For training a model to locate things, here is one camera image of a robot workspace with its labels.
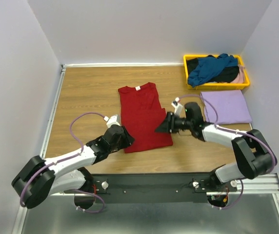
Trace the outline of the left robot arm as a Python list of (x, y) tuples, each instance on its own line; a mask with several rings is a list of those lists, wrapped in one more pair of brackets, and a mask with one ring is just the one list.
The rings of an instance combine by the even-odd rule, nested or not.
[(20, 196), (20, 205), (28, 209), (40, 205), (57, 184), (57, 179), (75, 169), (103, 161), (111, 153), (131, 146), (134, 141), (124, 126), (114, 124), (78, 150), (48, 160), (32, 157), (11, 183)]

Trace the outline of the red t shirt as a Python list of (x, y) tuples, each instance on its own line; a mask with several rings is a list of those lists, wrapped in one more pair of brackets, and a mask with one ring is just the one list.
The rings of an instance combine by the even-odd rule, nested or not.
[(161, 107), (155, 83), (142, 86), (124, 86), (118, 89), (121, 105), (121, 122), (135, 139), (131, 146), (124, 149), (126, 154), (142, 152), (173, 145), (168, 133), (157, 133), (166, 117)]

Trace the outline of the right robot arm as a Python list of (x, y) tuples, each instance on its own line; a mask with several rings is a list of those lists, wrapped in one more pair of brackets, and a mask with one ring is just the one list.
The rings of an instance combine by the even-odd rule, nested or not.
[(254, 179), (270, 173), (277, 165), (277, 158), (260, 131), (232, 130), (206, 122), (195, 102), (181, 105), (174, 101), (172, 105), (175, 110), (167, 112), (164, 121), (155, 129), (157, 133), (188, 130), (194, 138), (226, 146), (234, 152), (236, 161), (212, 170), (204, 180), (206, 188), (219, 191), (232, 180)]

